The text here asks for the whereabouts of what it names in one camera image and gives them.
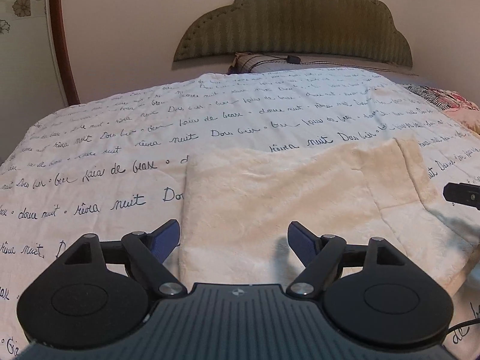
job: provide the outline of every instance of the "ribbed surface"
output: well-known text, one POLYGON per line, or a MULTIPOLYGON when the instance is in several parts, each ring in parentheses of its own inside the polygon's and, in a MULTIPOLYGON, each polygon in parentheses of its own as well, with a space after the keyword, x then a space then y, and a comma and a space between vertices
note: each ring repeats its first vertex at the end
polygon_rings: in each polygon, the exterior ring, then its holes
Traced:
POLYGON ((328 325, 315 304, 292 300, 283 295, 279 286, 198 285, 184 299, 160 302, 140 330, 117 344, 76 353, 33 345, 18 359, 452 360, 452 357, 440 347, 395 354, 355 345, 328 325))
POLYGON ((174 60, 236 52, 332 54, 412 66, 407 40, 376 0, 235 0, 196 20, 174 60))

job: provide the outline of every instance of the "cursive writing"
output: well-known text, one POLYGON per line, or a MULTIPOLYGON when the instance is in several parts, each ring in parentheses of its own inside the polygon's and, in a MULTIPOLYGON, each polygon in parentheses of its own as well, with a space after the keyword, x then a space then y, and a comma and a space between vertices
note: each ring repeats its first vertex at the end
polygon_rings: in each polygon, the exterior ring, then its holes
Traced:
POLYGON ((261 111, 259 111, 258 113, 259 113, 259 114, 265 114, 265 113, 269 113, 269 112, 285 112, 285 111, 284 111, 283 109, 281 109, 281 108, 278 108, 278 109, 276 109, 276 108, 269 108, 269 109, 267 109, 267 110, 262 108, 261 111))
POLYGON ((17 187, 25 187, 25 188, 28 188, 28 183, 24 180, 24 179, 21 179, 18 184, 16 184, 17 187))
POLYGON ((239 117, 239 116, 243 116, 243 115, 238 112, 235 112, 234 114, 226 114, 225 112, 223 112, 223 117, 225 119, 228 119, 229 117, 239 117))
POLYGON ((225 135, 233 135, 233 132, 229 132, 229 131, 217 131, 217 130, 210 130, 210 132, 212 133, 212 137, 223 137, 225 135))
POLYGON ((79 143, 82 142, 92 142, 92 136, 91 135, 85 135, 85 137, 77 138, 75 140, 75 144, 78 145, 79 143))
POLYGON ((281 152, 283 150, 290 150, 290 149, 299 149, 299 146, 295 145, 283 145, 283 146, 278 146, 273 144, 272 146, 269 146, 270 152, 281 152))
POLYGON ((78 179, 75 179, 75 180, 68 180, 68 177, 60 177, 60 173, 57 173, 57 175, 55 176, 55 185, 58 186, 58 185, 62 185, 63 183, 75 183, 75 181, 77 181, 78 179))
POLYGON ((328 137, 318 137, 317 139, 309 139, 307 141, 307 146, 317 146, 317 145, 324 145, 327 143, 332 143, 333 140, 329 140, 328 137))
POLYGON ((178 138, 178 137, 174 137, 172 138, 172 140, 170 141, 170 143, 180 143, 180 142, 187 142, 189 140, 192 140, 192 139, 197 139, 199 138, 197 136, 197 134, 188 134, 185 138, 178 138))
POLYGON ((100 137, 100 139, 108 139, 108 138, 113 138, 113 137, 116 137, 117 135, 115 133, 107 133, 106 131, 102 134, 102 136, 100 137))
POLYGON ((6 342, 6 345, 7 345, 7 351, 9 354, 18 356, 19 348, 18 346, 16 346, 16 343, 17 342, 14 341, 13 338, 9 338, 6 342))
POLYGON ((45 187, 46 184, 43 182, 43 180, 37 180, 35 179, 33 185, 32 185, 32 189, 34 190, 35 188, 38 188, 38 187, 45 187))
POLYGON ((251 133, 254 133, 254 132, 259 132, 260 130, 257 130, 255 128, 247 128, 246 130, 240 130, 239 128, 237 128, 237 131, 239 132, 239 134, 251 134, 251 133))
POLYGON ((144 139, 135 144, 135 146, 158 146, 161 145, 161 143, 158 143, 156 140, 153 142, 147 142, 144 139))
POLYGON ((87 206, 85 203, 82 203, 81 205, 77 205, 77 209, 74 215, 92 214, 94 212, 100 212, 100 209, 96 204, 90 204, 89 206, 87 206))
POLYGON ((103 154, 105 154, 105 153, 117 154, 120 149, 121 149, 121 147, 119 147, 119 146, 117 146, 117 147, 116 147, 115 149, 113 149, 113 150, 106 149, 106 150, 103 151, 103 154))
POLYGON ((8 288, 0 286, 0 299, 10 300, 8 297, 8 288))
POLYGON ((197 123, 198 122, 198 119, 190 119, 188 118, 188 120, 179 120, 178 124, 180 125, 180 127, 182 126, 186 126, 187 124, 189 123, 197 123))
POLYGON ((147 131, 152 132, 152 131, 158 130, 159 128, 165 128, 165 127, 169 127, 169 126, 173 126, 173 123, 167 124, 166 126, 150 126, 149 128, 147 128, 147 131))
POLYGON ((2 245, 0 247, 0 253, 15 254, 15 247, 14 246, 8 247, 8 242, 5 241, 5 242, 2 243, 2 245))
POLYGON ((129 135, 132 135, 134 132, 137 132, 137 130, 130 130, 129 132, 125 132, 125 130, 122 128, 120 131, 120 136, 128 137, 129 135))
POLYGON ((27 207, 23 209, 23 211, 18 214, 18 219, 38 219, 36 212, 28 212, 27 207))
POLYGON ((43 246, 40 245, 40 244, 36 244, 36 245, 37 245, 36 247, 31 247, 31 246, 25 245, 23 247, 23 250, 20 252, 20 254, 33 254, 34 256, 38 256, 38 257, 41 257, 42 259, 44 259, 45 256, 42 255, 41 252, 40 252, 40 249, 42 249, 43 246))
POLYGON ((429 179, 434 178, 436 175, 438 175, 438 173, 435 172, 433 168, 428 168, 428 178, 429 179))
POLYGON ((317 123, 323 123, 323 120, 321 120, 321 119, 314 119, 314 120, 306 120, 306 121, 305 121, 305 120, 302 119, 302 122, 305 123, 305 124, 308 125, 308 126, 313 126, 313 125, 315 125, 315 124, 317 124, 317 123))
POLYGON ((138 171, 141 171, 141 170, 149 170, 149 169, 158 169, 158 167, 154 165, 153 161, 137 163, 137 160, 135 160, 133 162, 132 170, 134 173, 137 173, 138 171))
POLYGON ((67 147, 69 144, 67 142, 57 142, 55 143, 55 147, 67 147))
POLYGON ((120 165, 115 163, 113 168, 110 169, 110 173, 113 175, 119 174, 119 173, 125 173, 126 169, 120 170, 120 165))
POLYGON ((84 183, 85 181, 90 181, 90 178, 92 177, 102 177, 104 173, 105 169, 87 170, 85 172, 85 175, 82 177, 82 183, 84 183))
POLYGON ((57 204, 52 211, 44 211, 42 214, 42 218, 48 218, 49 216, 56 216, 56 212, 59 209, 59 205, 57 204))
POLYGON ((145 196, 140 196, 139 194, 132 195, 133 199, 128 200, 117 200, 114 204, 113 207, 110 208, 110 210, 118 210, 122 208, 128 208, 132 206, 142 206, 146 204, 147 202, 141 202, 141 199, 143 199, 145 196))
POLYGON ((162 199, 164 202, 169 202, 169 201, 174 200, 174 199, 176 199, 176 200, 183 199, 183 193, 176 194, 175 191, 170 187, 166 187, 164 189, 164 191, 165 191, 165 195, 162 199))
POLYGON ((123 123, 126 120, 132 120, 130 116, 127 117, 122 117, 120 119, 117 119, 117 123, 123 123))
POLYGON ((8 184, 8 185, 7 185, 7 184, 3 184, 3 186, 2 186, 1 189, 2 189, 2 190, 11 190, 13 187, 14 187, 14 182, 11 181, 10 184, 8 184))
POLYGON ((147 116, 150 116, 150 115, 155 115, 155 114, 158 114, 157 111, 152 111, 152 112, 148 112, 147 114, 145 114, 144 112, 142 112, 140 114, 140 117, 147 117, 147 116))
POLYGON ((342 134, 341 132, 337 133, 342 140, 359 140, 357 137, 354 135, 347 135, 347 134, 342 134))

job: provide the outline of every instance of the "wall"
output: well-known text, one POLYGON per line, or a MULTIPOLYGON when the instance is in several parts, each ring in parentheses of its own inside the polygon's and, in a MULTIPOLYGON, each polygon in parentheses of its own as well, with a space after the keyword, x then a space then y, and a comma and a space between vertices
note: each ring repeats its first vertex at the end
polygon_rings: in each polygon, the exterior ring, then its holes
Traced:
MULTIPOLYGON (((185 62, 175 49, 201 14, 232 0, 62 0, 73 76, 82 102, 225 73, 231 58, 185 62)), ((410 43, 417 73, 480 103, 480 0, 381 0, 410 43)))
POLYGON ((46 0, 0 0, 0 157, 64 107, 50 50, 46 0))
POLYGON ((414 71, 480 104, 480 0, 381 0, 409 41, 414 71))
POLYGON ((71 69, 82 102, 226 73, 232 57, 178 63, 178 42, 200 15, 233 0, 62 0, 71 69))

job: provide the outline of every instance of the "green headboard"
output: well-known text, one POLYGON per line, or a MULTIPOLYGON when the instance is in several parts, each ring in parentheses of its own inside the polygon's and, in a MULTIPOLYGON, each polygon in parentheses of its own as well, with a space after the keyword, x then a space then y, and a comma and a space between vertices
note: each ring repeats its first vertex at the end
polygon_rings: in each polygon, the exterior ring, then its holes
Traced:
POLYGON ((197 19, 174 61, 239 52, 332 54, 412 66, 407 40, 377 0, 235 0, 197 19))

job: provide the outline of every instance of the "bed sheet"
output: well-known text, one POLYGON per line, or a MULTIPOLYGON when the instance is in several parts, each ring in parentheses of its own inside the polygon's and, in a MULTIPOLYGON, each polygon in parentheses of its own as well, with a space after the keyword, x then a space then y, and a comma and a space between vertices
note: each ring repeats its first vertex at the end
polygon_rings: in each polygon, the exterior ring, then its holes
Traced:
MULTIPOLYGON (((80 235, 115 240, 181 219, 189 155, 326 148, 406 132, 417 138, 438 191, 447 182, 480 184, 478 136, 356 68, 206 74, 45 117, 0 167, 0 358, 26 344, 16 299, 80 235)), ((476 210, 457 208, 480 223, 476 210)), ((467 241, 466 263, 478 237, 467 241)))

